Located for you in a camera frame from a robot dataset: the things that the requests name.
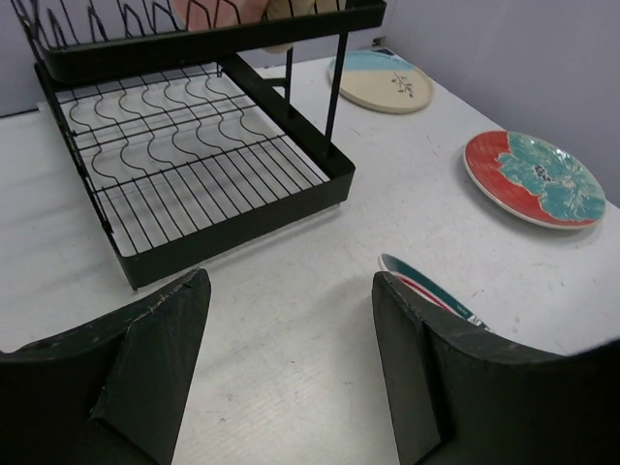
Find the floral design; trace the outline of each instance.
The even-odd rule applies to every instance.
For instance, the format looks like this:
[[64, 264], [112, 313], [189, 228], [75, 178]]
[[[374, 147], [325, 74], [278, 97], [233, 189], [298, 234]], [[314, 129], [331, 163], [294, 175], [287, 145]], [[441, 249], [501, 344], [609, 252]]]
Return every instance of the floral design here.
[[406, 92], [407, 94], [409, 94], [409, 98], [413, 99], [414, 89], [412, 88], [413, 85], [409, 82], [409, 79], [406, 76], [400, 76], [397, 73], [394, 73], [394, 75], [396, 76], [396, 78], [392, 79], [391, 81], [398, 85], [398, 92], [400, 94]]
[[541, 208], [563, 221], [596, 221], [605, 213], [605, 195], [594, 176], [575, 158], [543, 140], [509, 133], [511, 153], [500, 154], [507, 180], [539, 197]]

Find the gray wall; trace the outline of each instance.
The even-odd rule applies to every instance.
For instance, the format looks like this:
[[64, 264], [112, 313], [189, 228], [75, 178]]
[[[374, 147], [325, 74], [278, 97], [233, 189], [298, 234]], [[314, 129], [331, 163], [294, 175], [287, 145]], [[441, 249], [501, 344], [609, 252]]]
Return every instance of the gray wall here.
[[[69, 10], [84, 9], [86, 0], [65, 0]], [[23, 37], [21, 28], [11, 6], [10, 0], [0, 0], [0, 116], [34, 109], [44, 100], [37, 78], [32, 70], [34, 58]], [[396, 0], [387, 0], [392, 6]], [[43, 0], [42, 5], [52, 4], [54, 0]], [[98, 13], [117, 16], [116, 2], [95, 1]], [[359, 31], [352, 34], [349, 48], [367, 47], [372, 40], [384, 34], [380, 30]], [[77, 31], [79, 37], [86, 31]], [[329, 56], [336, 51], [337, 38], [322, 38], [295, 46], [295, 60], [309, 60]], [[285, 55], [271, 55], [261, 50], [246, 52], [244, 57], [254, 66], [269, 66], [284, 62]]]
[[507, 129], [579, 158], [620, 204], [619, 0], [400, 0], [387, 45]]

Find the dish rack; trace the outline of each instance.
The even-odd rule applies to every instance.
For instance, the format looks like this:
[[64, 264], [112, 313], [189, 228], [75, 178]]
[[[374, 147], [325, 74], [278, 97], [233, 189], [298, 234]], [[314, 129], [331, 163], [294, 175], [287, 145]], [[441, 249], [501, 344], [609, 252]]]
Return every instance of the dish rack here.
[[[134, 289], [348, 197], [355, 166], [331, 143], [344, 54], [350, 32], [381, 25], [383, 0], [201, 31], [187, 30], [170, 0], [116, 0], [116, 11], [108, 0], [12, 3]], [[199, 1], [187, 5], [187, 17], [194, 8], [217, 23]], [[291, 105], [292, 49], [279, 78], [259, 76], [237, 53], [334, 34], [322, 133]]]

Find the white table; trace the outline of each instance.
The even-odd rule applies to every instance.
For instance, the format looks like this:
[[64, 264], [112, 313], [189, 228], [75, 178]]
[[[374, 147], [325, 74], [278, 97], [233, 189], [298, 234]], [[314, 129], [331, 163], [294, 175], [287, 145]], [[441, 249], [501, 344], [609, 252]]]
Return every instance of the white table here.
[[[294, 68], [294, 102], [320, 127], [326, 64]], [[515, 341], [567, 354], [620, 334], [620, 211], [556, 232], [501, 210], [460, 160], [496, 128], [439, 85], [419, 114], [340, 102], [350, 199], [203, 264], [213, 298], [175, 464], [398, 463], [370, 302], [381, 252]], [[0, 122], [0, 163], [0, 350], [163, 284], [131, 290], [47, 110]]]

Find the plate with floral pattern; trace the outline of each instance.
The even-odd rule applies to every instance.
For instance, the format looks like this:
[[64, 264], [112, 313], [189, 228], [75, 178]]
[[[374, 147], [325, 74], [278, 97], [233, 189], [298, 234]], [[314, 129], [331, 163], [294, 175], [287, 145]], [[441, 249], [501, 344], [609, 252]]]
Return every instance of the plate with floral pattern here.
[[[333, 79], [335, 60], [328, 68]], [[350, 51], [340, 82], [340, 93], [366, 109], [384, 113], [409, 113], [424, 109], [433, 99], [433, 84], [419, 68], [391, 51]]]
[[413, 289], [416, 294], [424, 297], [438, 307], [443, 308], [457, 317], [461, 317], [472, 325], [493, 332], [491, 328], [485, 325], [482, 320], [474, 315], [465, 305], [402, 260], [389, 254], [381, 254], [379, 256], [379, 269], [381, 271], [388, 271], [403, 284]]
[[491, 131], [465, 146], [465, 168], [493, 201], [531, 223], [558, 230], [596, 225], [603, 188], [575, 157], [541, 139]]

